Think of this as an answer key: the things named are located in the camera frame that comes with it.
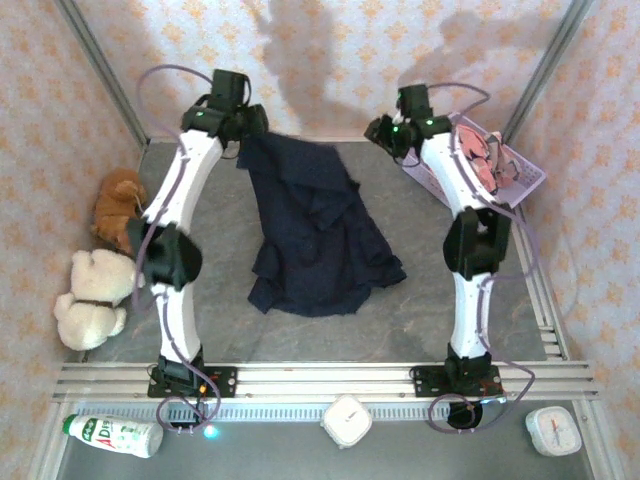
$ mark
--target gray mat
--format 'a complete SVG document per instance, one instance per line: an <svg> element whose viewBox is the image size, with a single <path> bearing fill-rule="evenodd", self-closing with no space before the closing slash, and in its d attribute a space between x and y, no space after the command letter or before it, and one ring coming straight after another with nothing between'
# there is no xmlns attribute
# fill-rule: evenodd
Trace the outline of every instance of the gray mat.
<svg viewBox="0 0 640 480"><path fill-rule="evenodd" d="M191 234L204 254L194 290L197 328L207 362L441 361L454 323L454 284L442 257L451 213L370 143L338 149L361 195L408 278L375 290L356 315L308 319L247 301L251 267L262 240L253 189L235 161L221 160L197 204ZM153 196L173 160L175 145L152 143L140 175ZM521 272L513 244L502 272ZM490 338L515 360L544 360L531 299L523 281L494 287ZM117 337L92 351L89 361L153 362L160 350L155 310L129 314Z"/></svg>
<svg viewBox="0 0 640 480"><path fill-rule="evenodd" d="M535 451L524 418L544 406L520 404L494 428L470 435L441 434L418 421L376 422L347 450L316 424L292 423L218 423L213 440L167 434L150 459L70 439L58 480L593 479L584 447L558 458Z"/></svg>

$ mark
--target bottle cap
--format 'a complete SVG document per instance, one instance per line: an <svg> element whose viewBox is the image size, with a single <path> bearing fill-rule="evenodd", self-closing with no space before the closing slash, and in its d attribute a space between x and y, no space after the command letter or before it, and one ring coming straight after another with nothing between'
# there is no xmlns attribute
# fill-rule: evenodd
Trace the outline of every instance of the bottle cap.
<svg viewBox="0 0 640 480"><path fill-rule="evenodd" d="M71 429L71 424L73 423L73 421L75 420L75 418L76 418L77 416L78 416L78 415L76 415L76 414L74 413L73 415L69 415L69 416L65 419L64 424L62 425L62 431L63 431L65 434L69 435L69 431L70 431L70 429Z"/></svg>

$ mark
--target brown teddy bear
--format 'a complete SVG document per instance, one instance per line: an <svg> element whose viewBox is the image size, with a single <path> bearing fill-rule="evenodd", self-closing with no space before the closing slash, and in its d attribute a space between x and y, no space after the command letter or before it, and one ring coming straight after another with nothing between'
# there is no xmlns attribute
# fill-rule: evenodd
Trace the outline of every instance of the brown teddy bear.
<svg viewBox="0 0 640 480"><path fill-rule="evenodd" d="M121 252L133 255L127 222L130 218L140 218L146 201L147 192L138 173L116 168L105 177L100 187L91 233Z"/></svg>

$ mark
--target dark navy cloth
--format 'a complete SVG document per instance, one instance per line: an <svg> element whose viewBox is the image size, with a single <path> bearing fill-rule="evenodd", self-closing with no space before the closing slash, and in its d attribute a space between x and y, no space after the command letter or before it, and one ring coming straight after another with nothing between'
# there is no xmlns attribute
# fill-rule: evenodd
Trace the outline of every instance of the dark navy cloth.
<svg viewBox="0 0 640 480"><path fill-rule="evenodd" d="M335 147L266 133L243 139L264 241L249 301L306 317L355 313L406 278Z"/></svg>

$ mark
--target patterned wallpaper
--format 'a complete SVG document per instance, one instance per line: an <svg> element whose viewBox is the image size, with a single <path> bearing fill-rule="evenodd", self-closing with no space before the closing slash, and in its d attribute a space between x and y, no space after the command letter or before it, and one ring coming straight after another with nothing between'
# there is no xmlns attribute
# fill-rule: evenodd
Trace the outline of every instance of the patterned wallpaper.
<svg viewBox="0 0 640 480"><path fill-rule="evenodd" d="M549 175L527 213L577 358L608 388L640 472L640 24L596 2L514 146Z"/></svg>
<svg viewBox="0 0 640 480"><path fill-rule="evenodd" d="M77 0L125 92L149 67L179 63L210 75L247 73L274 130L362 137L392 110L398 82L456 80L486 87L472 117L504 128L569 0ZM179 127L207 85L158 73L149 109ZM439 90L448 113L472 94ZM160 132L147 126L151 136Z"/></svg>
<svg viewBox="0 0 640 480"><path fill-rule="evenodd" d="M25 479L68 354L55 297L102 176L140 151L54 2L0 2L0 30L0 477Z"/></svg>

